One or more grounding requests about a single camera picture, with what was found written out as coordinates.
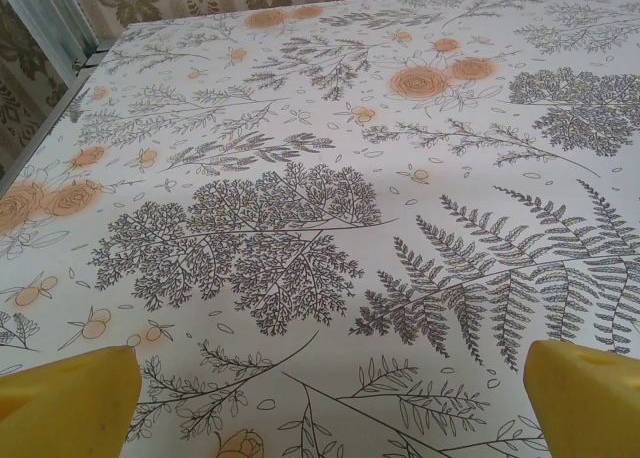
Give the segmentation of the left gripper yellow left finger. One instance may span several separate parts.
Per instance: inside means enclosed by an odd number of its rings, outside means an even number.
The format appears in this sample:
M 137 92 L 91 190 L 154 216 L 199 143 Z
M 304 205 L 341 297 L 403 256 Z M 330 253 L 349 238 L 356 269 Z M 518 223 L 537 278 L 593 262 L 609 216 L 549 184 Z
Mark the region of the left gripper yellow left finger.
M 118 457 L 141 391 L 136 354 L 107 347 L 1 378 L 3 457 Z

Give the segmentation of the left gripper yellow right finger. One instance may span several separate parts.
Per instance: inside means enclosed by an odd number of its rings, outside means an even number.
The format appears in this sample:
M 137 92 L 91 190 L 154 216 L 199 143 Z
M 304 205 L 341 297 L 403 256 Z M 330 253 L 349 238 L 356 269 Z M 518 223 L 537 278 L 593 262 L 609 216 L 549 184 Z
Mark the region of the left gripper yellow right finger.
M 639 455 L 637 359 L 535 341 L 523 382 L 552 457 Z

